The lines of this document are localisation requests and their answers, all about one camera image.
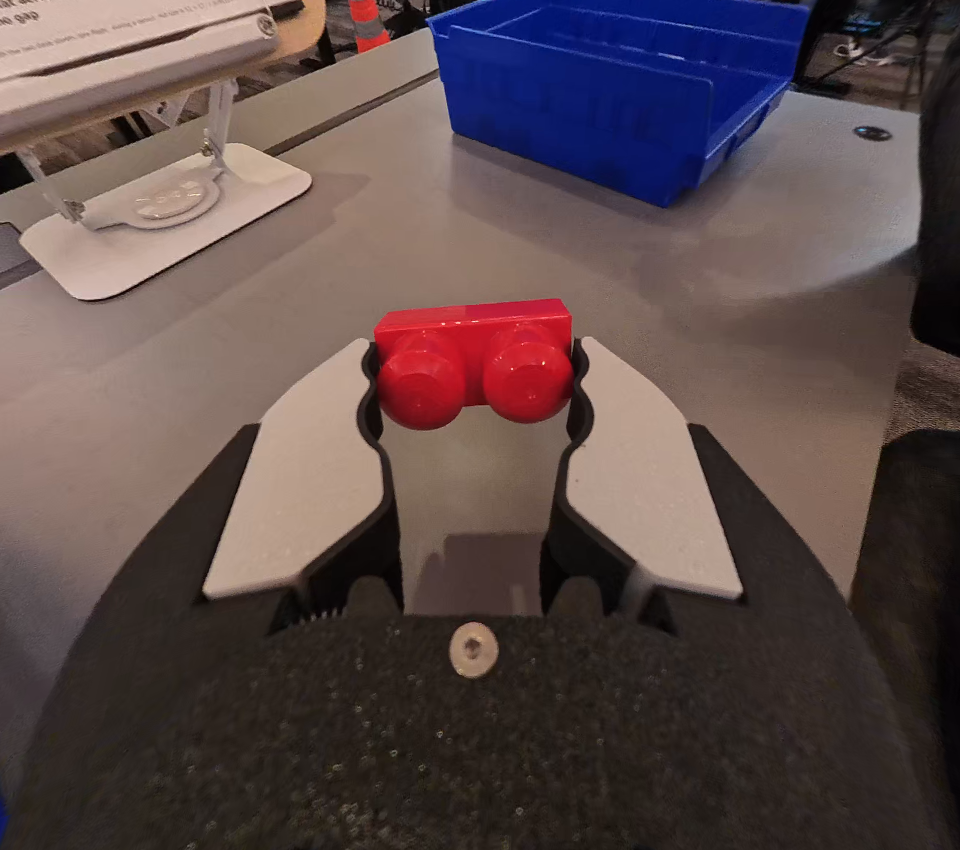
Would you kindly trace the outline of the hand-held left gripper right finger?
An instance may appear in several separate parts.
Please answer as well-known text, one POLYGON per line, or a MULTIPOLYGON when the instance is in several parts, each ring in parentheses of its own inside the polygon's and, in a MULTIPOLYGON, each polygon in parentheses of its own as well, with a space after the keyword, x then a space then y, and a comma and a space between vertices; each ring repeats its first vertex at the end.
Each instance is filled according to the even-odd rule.
POLYGON ((602 611, 641 616, 660 590, 743 597, 684 414, 593 337, 575 340, 569 444, 558 462, 539 593, 548 614, 588 578, 602 611))

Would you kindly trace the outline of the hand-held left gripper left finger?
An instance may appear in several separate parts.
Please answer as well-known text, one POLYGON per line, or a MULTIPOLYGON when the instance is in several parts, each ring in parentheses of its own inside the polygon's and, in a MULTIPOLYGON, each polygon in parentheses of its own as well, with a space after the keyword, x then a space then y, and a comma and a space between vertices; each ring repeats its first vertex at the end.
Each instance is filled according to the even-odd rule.
POLYGON ((402 607, 401 533, 380 445, 376 347, 357 339, 265 412, 203 582, 210 601, 291 590, 315 614, 384 580, 402 607))

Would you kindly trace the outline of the red two-stud block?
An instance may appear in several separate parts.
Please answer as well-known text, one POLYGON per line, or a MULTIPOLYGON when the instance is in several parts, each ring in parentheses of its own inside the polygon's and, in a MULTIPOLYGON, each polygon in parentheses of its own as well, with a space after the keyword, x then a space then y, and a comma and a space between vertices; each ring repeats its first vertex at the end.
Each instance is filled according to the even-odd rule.
POLYGON ((473 407, 534 424, 570 400, 572 316, 558 298, 397 310, 373 334, 380 409, 406 429, 473 407))

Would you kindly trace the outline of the blue plastic bin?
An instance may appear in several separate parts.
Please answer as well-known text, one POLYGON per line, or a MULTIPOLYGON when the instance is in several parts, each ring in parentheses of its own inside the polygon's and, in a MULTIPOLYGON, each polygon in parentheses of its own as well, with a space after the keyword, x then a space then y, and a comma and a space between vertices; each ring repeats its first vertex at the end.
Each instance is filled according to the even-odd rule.
POLYGON ((756 0, 478 0, 427 24, 456 134, 666 208, 780 105, 809 16, 756 0))

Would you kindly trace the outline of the person's right forearm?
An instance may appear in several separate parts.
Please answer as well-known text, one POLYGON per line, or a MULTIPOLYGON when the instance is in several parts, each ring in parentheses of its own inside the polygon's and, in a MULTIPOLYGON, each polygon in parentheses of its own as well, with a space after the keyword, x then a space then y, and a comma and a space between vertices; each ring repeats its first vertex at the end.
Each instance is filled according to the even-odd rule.
POLYGON ((916 340, 959 356, 959 33, 947 44, 919 113, 916 340))

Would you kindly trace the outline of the person's dark clothing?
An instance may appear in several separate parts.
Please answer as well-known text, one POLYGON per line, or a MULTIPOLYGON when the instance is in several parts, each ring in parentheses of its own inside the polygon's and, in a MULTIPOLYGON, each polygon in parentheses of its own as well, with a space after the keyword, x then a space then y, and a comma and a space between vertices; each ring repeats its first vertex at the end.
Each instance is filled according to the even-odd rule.
POLYGON ((959 847, 959 434, 881 451, 849 606, 892 690, 933 848, 959 847))

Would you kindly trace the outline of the white wooden document stand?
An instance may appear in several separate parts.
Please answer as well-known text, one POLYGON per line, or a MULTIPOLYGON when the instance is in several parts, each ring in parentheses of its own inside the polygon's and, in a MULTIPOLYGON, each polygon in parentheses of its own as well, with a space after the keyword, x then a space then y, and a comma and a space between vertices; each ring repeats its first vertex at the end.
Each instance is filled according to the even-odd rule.
POLYGON ((66 66, 2 79, 2 153, 24 164, 54 212, 20 237, 67 293, 107 300, 137 287, 303 195, 307 172, 231 143, 237 77, 300 57, 326 25, 326 0, 270 8, 66 66), (98 196, 71 199, 42 170, 38 144, 140 111, 171 127, 207 90, 198 150, 98 196))

